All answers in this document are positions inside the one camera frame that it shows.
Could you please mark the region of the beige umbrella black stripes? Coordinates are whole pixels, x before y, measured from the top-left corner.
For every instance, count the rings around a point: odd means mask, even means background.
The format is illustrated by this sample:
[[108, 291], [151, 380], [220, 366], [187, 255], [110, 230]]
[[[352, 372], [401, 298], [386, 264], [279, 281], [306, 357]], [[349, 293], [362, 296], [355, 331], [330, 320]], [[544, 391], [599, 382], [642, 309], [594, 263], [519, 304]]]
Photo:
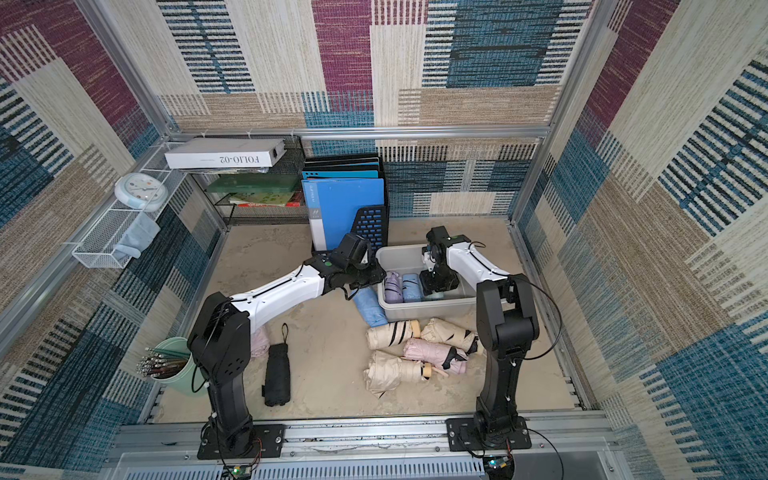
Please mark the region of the beige umbrella black stripes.
[[409, 339], [420, 337], [421, 327], [418, 320], [388, 323], [369, 328], [366, 332], [367, 345], [371, 350], [390, 348]]

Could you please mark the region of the light blue umbrella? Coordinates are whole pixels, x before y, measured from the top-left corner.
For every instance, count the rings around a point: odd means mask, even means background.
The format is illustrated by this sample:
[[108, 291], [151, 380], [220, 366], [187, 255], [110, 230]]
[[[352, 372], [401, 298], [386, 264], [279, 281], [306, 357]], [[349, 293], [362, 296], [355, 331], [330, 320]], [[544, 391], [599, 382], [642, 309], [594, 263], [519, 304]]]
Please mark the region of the light blue umbrella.
[[418, 303], [423, 300], [423, 289], [418, 274], [409, 273], [402, 277], [402, 297], [404, 303]]

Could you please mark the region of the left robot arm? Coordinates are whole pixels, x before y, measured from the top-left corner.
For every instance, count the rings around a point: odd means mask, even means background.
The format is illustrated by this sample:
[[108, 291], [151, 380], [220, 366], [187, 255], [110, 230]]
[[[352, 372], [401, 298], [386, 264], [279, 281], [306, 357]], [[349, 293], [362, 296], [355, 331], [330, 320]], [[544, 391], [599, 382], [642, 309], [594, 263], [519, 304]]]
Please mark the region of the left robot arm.
[[209, 295], [187, 340], [211, 414], [201, 429], [200, 460], [256, 458], [264, 438], [248, 410], [243, 373], [251, 337], [267, 322], [335, 289], [350, 300], [386, 277], [370, 243], [346, 234], [338, 247], [318, 252], [288, 274], [247, 292]]

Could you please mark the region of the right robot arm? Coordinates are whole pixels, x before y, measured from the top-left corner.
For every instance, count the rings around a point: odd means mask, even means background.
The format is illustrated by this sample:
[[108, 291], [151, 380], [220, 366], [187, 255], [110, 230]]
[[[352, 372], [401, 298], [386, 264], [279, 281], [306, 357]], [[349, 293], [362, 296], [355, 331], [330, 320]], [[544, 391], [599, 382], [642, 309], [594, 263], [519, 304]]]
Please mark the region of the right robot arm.
[[540, 333], [532, 285], [525, 275], [494, 265], [464, 235], [451, 235], [439, 226], [426, 239], [420, 273], [425, 291], [446, 292], [462, 282], [472, 287], [476, 331], [486, 351], [485, 380], [473, 418], [446, 421], [451, 449], [474, 455], [527, 449], [531, 440], [518, 413], [516, 392], [523, 362]]

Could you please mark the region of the mint green umbrella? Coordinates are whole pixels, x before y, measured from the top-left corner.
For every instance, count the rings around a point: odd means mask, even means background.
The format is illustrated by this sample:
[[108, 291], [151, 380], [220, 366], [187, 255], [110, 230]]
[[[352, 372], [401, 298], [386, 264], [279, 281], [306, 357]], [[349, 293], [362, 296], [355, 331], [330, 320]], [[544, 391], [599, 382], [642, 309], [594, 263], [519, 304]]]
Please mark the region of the mint green umbrella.
[[433, 292], [423, 297], [424, 301], [439, 301], [445, 298], [444, 292]]

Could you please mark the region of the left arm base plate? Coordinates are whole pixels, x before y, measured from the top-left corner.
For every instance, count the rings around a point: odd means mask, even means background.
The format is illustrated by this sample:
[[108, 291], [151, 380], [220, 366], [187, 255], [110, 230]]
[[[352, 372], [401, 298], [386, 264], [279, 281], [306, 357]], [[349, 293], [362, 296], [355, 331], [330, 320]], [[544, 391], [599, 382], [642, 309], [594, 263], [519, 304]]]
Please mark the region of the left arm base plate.
[[285, 424], [254, 424], [225, 437], [210, 422], [201, 429], [198, 460], [279, 458], [285, 436]]

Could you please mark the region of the pale pink small umbrella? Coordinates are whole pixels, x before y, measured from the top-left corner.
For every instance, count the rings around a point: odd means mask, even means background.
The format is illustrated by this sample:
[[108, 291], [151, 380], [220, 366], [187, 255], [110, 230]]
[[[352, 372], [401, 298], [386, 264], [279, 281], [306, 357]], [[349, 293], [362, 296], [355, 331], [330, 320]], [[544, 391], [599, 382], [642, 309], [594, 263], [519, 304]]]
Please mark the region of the pale pink small umbrella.
[[266, 356], [270, 346], [269, 335], [264, 326], [259, 327], [256, 332], [250, 336], [250, 356], [253, 359]]

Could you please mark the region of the beige umbrella front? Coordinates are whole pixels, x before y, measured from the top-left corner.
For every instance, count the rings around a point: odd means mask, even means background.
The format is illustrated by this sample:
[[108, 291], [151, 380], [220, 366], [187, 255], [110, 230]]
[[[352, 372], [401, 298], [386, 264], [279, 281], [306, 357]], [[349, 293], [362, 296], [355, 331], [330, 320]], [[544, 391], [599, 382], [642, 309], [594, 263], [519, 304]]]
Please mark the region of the beige umbrella front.
[[374, 351], [363, 371], [366, 389], [378, 397], [402, 383], [426, 382], [432, 374], [433, 367], [429, 363], [402, 359], [383, 351]]

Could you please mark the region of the purple umbrella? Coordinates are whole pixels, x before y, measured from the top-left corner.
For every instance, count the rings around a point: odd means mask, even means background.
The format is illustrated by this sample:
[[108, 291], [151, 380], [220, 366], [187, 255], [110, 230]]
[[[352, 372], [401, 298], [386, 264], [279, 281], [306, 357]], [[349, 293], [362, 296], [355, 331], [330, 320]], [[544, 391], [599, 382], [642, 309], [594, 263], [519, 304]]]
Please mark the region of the purple umbrella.
[[404, 302], [402, 276], [395, 271], [389, 271], [384, 281], [384, 300], [388, 304]]

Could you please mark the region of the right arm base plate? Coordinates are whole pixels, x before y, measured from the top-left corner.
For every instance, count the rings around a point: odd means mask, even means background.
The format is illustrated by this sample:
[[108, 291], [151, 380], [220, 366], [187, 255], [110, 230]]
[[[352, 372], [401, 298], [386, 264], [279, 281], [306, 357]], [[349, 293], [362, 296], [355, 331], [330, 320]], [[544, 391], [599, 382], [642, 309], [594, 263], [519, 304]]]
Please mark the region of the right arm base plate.
[[482, 453], [491, 450], [524, 450], [532, 447], [529, 429], [521, 416], [493, 430], [479, 418], [450, 417], [445, 420], [449, 449], [452, 452]]

